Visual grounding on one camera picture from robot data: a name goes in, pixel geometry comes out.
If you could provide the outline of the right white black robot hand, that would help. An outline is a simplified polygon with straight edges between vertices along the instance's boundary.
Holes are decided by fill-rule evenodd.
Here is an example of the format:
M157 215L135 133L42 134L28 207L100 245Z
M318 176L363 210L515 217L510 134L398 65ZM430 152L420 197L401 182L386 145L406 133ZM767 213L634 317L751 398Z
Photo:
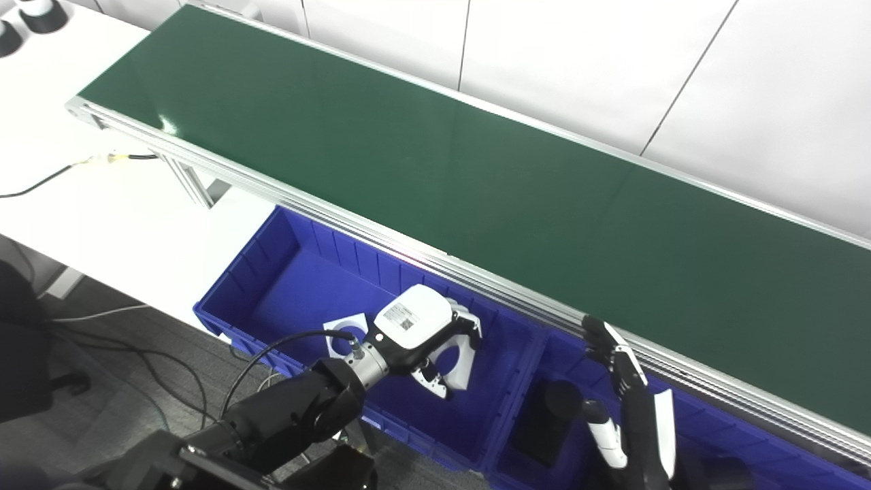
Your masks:
M585 398L582 418L618 489L671 489L677 431L671 389L651 393L634 349L617 330L591 314L580 325L585 355L606 367L620 403L616 423L604 402Z

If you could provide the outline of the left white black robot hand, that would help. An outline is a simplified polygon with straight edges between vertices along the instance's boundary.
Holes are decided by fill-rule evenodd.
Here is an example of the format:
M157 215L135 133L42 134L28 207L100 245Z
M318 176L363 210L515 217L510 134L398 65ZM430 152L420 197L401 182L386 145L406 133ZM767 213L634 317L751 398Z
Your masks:
M348 361L365 388L385 376L411 376L442 399L469 388L481 319L422 284L390 301L368 327L362 357Z

